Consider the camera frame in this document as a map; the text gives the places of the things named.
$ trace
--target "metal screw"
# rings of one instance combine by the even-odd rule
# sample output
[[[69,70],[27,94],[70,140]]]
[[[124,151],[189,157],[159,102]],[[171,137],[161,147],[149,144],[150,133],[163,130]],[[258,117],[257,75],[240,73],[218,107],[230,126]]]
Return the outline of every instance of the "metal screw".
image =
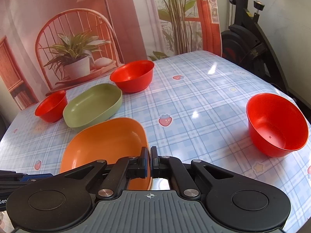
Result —
[[[110,189],[101,189],[98,191],[98,194],[103,197],[109,197],[114,194],[114,192]]]
[[[188,197],[195,197],[199,195],[199,191],[196,189],[187,189],[183,192],[183,194]]]

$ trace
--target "black knob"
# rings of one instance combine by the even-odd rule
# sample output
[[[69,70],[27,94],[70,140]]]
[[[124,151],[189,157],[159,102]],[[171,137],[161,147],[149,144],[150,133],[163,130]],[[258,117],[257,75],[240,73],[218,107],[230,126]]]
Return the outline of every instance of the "black knob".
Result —
[[[229,2],[233,5],[236,5],[236,0],[229,0]]]
[[[263,11],[263,8],[265,7],[265,5],[261,3],[260,1],[254,1],[254,7],[257,10]]]

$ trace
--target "oval green dish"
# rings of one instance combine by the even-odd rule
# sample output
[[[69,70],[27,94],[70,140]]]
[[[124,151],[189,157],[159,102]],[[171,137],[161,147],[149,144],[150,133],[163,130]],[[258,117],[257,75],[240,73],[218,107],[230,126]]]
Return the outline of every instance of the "oval green dish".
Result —
[[[63,111],[68,127],[80,132],[90,126],[106,121],[122,104],[122,91],[104,83],[91,87],[73,98]]]

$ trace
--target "blue plaid tablecloth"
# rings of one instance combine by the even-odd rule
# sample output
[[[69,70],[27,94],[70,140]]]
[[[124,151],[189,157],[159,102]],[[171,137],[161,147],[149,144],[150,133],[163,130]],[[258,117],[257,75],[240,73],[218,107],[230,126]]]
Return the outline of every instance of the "blue plaid tablecloth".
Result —
[[[124,94],[111,118],[139,121],[149,146],[160,155],[184,163],[201,159],[247,177],[274,185],[291,201],[284,230],[295,233],[311,216],[311,140],[283,158],[269,158],[252,144],[246,103],[261,92],[291,98],[235,64],[206,51],[155,62],[153,80],[143,92]],[[67,91],[81,94],[109,77]],[[36,106],[21,111],[0,142],[0,169],[28,174],[58,174],[63,153],[76,132],[63,119],[47,124],[35,117]],[[161,181],[154,182],[161,188]]]

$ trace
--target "gray gripper base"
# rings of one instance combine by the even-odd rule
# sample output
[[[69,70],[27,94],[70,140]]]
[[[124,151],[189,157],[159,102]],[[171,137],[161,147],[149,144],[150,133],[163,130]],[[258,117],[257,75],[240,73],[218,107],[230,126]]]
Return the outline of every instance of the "gray gripper base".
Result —
[[[184,200],[176,191],[170,190],[123,191],[118,199],[100,201],[85,221],[63,232],[233,233],[234,231],[214,222],[199,202]],[[19,229],[16,233],[27,231]]]

